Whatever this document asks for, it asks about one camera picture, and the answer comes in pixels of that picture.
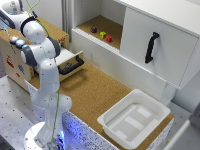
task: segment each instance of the white tray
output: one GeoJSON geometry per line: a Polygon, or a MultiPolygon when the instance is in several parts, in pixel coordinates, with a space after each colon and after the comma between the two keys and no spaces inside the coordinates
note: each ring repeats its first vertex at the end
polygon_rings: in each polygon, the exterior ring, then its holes
{"type": "Polygon", "coordinates": [[[98,118],[106,134],[126,149],[136,149],[169,115],[170,109],[133,90],[98,118]]]}

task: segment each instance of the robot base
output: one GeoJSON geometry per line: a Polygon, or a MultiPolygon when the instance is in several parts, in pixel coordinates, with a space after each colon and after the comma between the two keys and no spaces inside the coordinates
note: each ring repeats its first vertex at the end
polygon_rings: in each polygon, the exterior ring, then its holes
{"type": "MultiPolygon", "coordinates": [[[[46,145],[41,145],[39,141],[35,139],[36,135],[40,131],[40,129],[43,127],[45,123],[40,122],[33,127],[31,127],[27,132],[24,137],[24,150],[49,150],[49,147],[46,145]]],[[[66,137],[65,138],[65,145],[69,145],[70,143],[70,138],[66,137]]]]}

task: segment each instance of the cabinet door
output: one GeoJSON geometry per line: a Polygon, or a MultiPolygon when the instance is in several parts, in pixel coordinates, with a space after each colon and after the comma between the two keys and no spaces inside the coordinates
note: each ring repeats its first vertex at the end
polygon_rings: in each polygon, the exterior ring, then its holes
{"type": "Polygon", "coordinates": [[[138,11],[127,8],[120,54],[165,80],[180,85],[198,38],[138,11]],[[156,32],[151,56],[146,64],[149,41],[156,32]]]}

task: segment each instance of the green cable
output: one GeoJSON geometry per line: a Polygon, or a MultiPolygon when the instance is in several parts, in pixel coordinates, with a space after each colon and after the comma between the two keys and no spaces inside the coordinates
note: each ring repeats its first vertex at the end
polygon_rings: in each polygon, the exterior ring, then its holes
{"type": "MultiPolygon", "coordinates": [[[[34,6],[32,6],[31,7],[31,5],[30,5],[30,3],[29,3],[29,1],[28,0],[26,0],[26,2],[27,2],[27,4],[28,4],[28,6],[29,6],[29,10],[28,10],[28,15],[29,15],[29,17],[31,16],[30,15],[30,10],[32,10],[35,6],[37,6],[37,4],[40,2],[40,0],[38,0],[38,2],[34,5],[34,6]]],[[[43,29],[46,31],[46,33],[47,33],[47,36],[49,37],[49,32],[47,31],[47,29],[43,26],[43,24],[39,21],[39,20],[37,20],[37,23],[39,23],[42,27],[43,27],[43,29]]]]}
{"type": "Polygon", "coordinates": [[[59,102],[60,102],[60,89],[58,90],[57,109],[56,109],[55,122],[54,122],[54,126],[53,126],[53,135],[52,135],[52,139],[51,139],[51,148],[50,148],[50,150],[52,150],[53,137],[54,137],[54,131],[55,131],[55,126],[56,126],[56,119],[57,119],[57,115],[58,115],[59,102]]]}

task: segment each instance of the cabinet handle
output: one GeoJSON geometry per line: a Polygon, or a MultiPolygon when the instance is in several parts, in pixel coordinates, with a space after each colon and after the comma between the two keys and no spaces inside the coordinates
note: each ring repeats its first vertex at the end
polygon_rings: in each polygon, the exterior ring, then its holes
{"type": "Polygon", "coordinates": [[[66,69],[60,69],[60,67],[58,66],[59,73],[61,75],[66,75],[84,64],[84,61],[79,56],[76,56],[76,61],[78,62],[77,64],[70,66],[66,69]]]}
{"type": "Polygon", "coordinates": [[[152,50],[153,50],[153,46],[154,46],[154,40],[157,39],[158,37],[160,37],[160,35],[156,32],[153,33],[153,36],[151,37],[150,41],[149,41],[149,45],[148,45],[148,49],[147,49],[147,54],[145,57],[145,63],[148,64],[153,60],[153,57],[151,57],[152,54],[152,50]]]}

